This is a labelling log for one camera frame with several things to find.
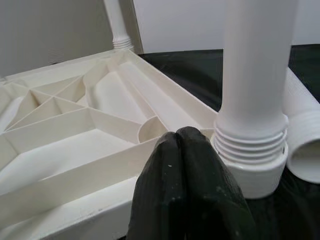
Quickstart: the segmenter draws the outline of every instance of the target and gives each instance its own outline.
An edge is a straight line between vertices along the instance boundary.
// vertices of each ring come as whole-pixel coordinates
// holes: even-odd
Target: gray wall
[[[141,49],[130,0],[128,32]],[[0,75],[8,76],[112,49],[103,0],[0,0]]]

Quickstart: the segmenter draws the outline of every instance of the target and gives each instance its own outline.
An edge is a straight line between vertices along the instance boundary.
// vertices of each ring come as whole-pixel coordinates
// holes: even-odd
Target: white plastic tube
[[[298,0],[229,0],[222,106],[213,146],[248,199],[271,194],[286,163],[282,98]]]
[[[320,184],[320,104],[289,68],[283,112],[289,118],[287,167],[298,178]]]
[[[113,48],[115,50],[130,49],[133,51],[134,46],[126,30],[119,0],[104,0],[104,6],[113,34]]]

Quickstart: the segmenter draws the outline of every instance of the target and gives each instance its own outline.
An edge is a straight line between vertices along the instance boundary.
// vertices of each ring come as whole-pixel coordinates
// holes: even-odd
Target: white wall
[[[133,0],[144,52],[222,49],[226,1]],[[319,10],[299,0],[293,44],[320,44]]]
[[[122,1],[140,49],[130,0]],[[0,76],[111,50],[103,0],[0,0]]]

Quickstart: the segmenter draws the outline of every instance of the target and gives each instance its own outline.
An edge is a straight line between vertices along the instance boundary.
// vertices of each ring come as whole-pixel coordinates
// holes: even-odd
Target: dark tablecloth
[[[151,53],[141,57],[214,110],[220,109],[223,50]],[[320,44],[293,46],[289,67],[320,102]],[[300,180],[285,168],[272,195],[247,203],[260,239],[320,240],[320,184]]]

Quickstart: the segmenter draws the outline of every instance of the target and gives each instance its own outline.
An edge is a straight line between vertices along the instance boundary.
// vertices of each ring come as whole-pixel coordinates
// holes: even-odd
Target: white pipe
[[[133,51],[134,46],[126,30],[119,0],[104,0],[104,6],[113,34],[113,48],[115,50],[130,49]]]
[[[213,146],[249,199],[271,194],[286,163],[282,112],[298,0],[229,0],[222,106]]]
[[[320,104],[289,68],[283,112],[289,118],[287,167],[298,178],[320,184]]]

